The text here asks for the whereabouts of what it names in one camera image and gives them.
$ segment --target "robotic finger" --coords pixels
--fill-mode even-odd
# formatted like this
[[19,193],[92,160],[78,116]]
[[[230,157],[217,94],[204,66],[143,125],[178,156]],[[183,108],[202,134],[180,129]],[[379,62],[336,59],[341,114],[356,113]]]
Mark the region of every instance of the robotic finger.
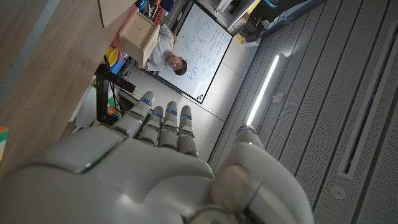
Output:
[[149,117],[148,122],[144,125],[137,140],[140,140],[150,146],[156,146],[162,120],[163,108],[161,106],[157,106]]
[[141,127],[142,122],[147,116],[152,101],[155,99],[153,92],[148,91],[124,116],[112,125],[111,129],[120,131],[128,138],[133,138]]
[[195,135],[193,134],[192,128],[191,107],[189,106],[184,106],[181,109],[177,149],[178,152],[181,152],[183,154],[193,156],[195,158],[198,157],[195,144]]
[[158,147],[177,150],[177,104],[174,101],[166,107]]

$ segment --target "cardboard box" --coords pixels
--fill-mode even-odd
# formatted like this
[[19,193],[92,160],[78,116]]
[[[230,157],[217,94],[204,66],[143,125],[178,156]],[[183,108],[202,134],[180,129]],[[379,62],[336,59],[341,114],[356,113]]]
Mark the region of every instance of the cardboard box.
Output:
[[120,44],[124,53],[144,64],[156,46],[160,25],[156,25],[138,8],[120,33]]

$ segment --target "yellow object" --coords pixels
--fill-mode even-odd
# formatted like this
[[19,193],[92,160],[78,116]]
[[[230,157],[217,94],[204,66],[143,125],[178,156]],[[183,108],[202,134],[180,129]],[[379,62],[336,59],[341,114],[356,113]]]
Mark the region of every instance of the yellow object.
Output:
[[244,41],[244,37],[242,37],[241,34],[236,34],[235,37],[238,38],[238,40],[240,40],[241,42]]
[[105,55],[109,61],[109,65],[112,67],[112,65],[118,59],[119,51],[117,49],[114,49],[113,47],[108,47],[108,50],[106,51]]
[[254,10],[254,8],[259,4],[259,2],[260,2],[260,0],[257,0],[257,1],[249,8],[249,10],[247,11],[247,13],[250,14],[250,13]]

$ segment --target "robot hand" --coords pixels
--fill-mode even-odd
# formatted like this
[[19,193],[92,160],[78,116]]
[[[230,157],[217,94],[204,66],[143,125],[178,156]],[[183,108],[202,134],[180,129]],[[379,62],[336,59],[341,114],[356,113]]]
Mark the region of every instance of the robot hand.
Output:
[[0,223],[313,223],[294,176],[242,126],[218,175],[192,115],[147,92],[110,129],[83,129],[0,181]]

